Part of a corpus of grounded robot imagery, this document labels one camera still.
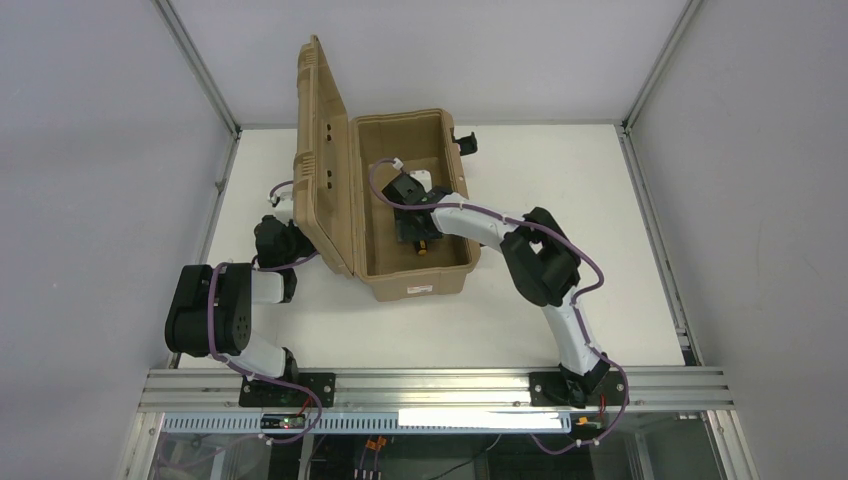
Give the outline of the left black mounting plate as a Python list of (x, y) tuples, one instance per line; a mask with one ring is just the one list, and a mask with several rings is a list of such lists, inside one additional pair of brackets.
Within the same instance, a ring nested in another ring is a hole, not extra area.
[[(331, 372), (300, 373), (300, 385), (310, 390), (324, 408), (335, 403), (337, 375)], [(311, 397), (300, 390), (283, 387), (267, 381), (242, 380), (238, 405), (242, 408), (294, 408), (301, 407)]]

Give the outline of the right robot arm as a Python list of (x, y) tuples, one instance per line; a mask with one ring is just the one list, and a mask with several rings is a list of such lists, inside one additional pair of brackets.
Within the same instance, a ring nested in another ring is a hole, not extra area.
[(452, 235), (501, 253), (517, 291), (542, 309), (554, 336), (563, 394), (552, 399), (585, 407), (609, 372), (610, 362), (597, 347), (579, 305), (579, 267), (585, 256), (550, 212), (536, 207), (513, 218), (474, 205), (448, 188), (427, 190), (405, 171), (372, 192), (394, 209), (404, 233), (426, 240)]

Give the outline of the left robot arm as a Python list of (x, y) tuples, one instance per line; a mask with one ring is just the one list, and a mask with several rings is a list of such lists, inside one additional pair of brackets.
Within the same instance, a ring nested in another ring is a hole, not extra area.
[(265, 215), (254, 229), (256, 256), (247, 263), (183, 267), (164, 326), (167, 348), (210, 357), (245, 376), (299, 382), (294, 354), (253, 328), (256, 305), (286, 304), (298, 284), (294, 268), (317, 255), (291, 219)]

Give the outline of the aluminium frame rail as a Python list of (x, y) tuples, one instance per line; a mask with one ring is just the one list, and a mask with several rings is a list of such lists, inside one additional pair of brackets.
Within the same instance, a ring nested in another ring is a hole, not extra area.
[[(528, 376), (551, 368), (501, 369), (304, 369), (337, 375), (335, 403), (325, 412), (393, 413), (407, 408), (554, 410), (568, 406), (531, 405)], [(734, 399), (717, 367), (629, 367), (625, 406), (630, 412), (732, 410)], [(152, 370), (142, 391), (141, 412), (293, 411), (294, 408), (242, 408), (242, 377), (219, 368)], [(620, 406), (587, 407), (613, 413)]]

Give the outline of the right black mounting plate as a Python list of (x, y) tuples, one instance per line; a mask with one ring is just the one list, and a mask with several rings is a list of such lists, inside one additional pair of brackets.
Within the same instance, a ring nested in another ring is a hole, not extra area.
[(589, 379), (554, 371), (536, 371), (528, 376), (530, 402), (534, 407), (568, 406), (587, 407), (621, 406), (627, 400), (624, 380), (620, 372), (611, 371), (601, 379)]

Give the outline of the tan plastic toolbox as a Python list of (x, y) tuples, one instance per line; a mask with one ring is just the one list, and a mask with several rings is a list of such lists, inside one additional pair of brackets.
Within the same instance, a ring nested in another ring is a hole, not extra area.
[(333, 272), (358, 278), (381, 302), (461, 292), (480, 245), (447, 235), (415, 252), (399, 240), (392, 207), (371, 189), (397, 174), (377, 161), (399, 158), (408, 170), (428, 171), (433, 185), (466, 195), (451, 114), (431, 108), (350, 118), (317, 36), (302, 45), (297, 69), (295, 224)]

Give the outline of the black mounting plate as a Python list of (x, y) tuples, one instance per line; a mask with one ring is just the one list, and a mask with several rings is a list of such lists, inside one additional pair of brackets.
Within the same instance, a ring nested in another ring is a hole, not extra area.
[[(337, 375), (331, 372), (300, 373), (300, 385), (310, 390), (324, 408), (335, 403)], [(267, 381), (242, 380), (238, 405), (242, 408), (294, 408), (301, 407), (311, 397), (300, 390), (283, 387)]]
[(611, 371), (601, 379), (589, 379), (554, 371), (536, 371), (528, 376), (530, 402), (534, 407), (568, 406), (587, 407), (621, 406), (627, 400), (624, 380), (620, 372)]

